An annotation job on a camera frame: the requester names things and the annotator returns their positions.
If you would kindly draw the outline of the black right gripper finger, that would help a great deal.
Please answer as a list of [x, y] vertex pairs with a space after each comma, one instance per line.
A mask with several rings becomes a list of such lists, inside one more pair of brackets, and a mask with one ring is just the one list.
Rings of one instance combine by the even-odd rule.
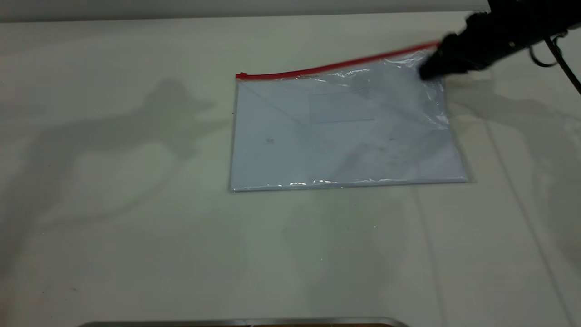
[[427, 81], [464, 73], [464, 61], [460, 45], [461, 42], [457, 34], [446, 35], [437, 50], [419, 67], [420, 79]]

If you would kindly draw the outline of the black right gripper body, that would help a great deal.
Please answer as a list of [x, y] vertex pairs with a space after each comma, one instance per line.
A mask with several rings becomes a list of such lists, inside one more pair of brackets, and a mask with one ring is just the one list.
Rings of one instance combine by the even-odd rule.
[[519, 51], [514, 40], [519, 14], [516, 12], [474, 12], [457, 35], [454, 62], [464, 71], [483, 70]]

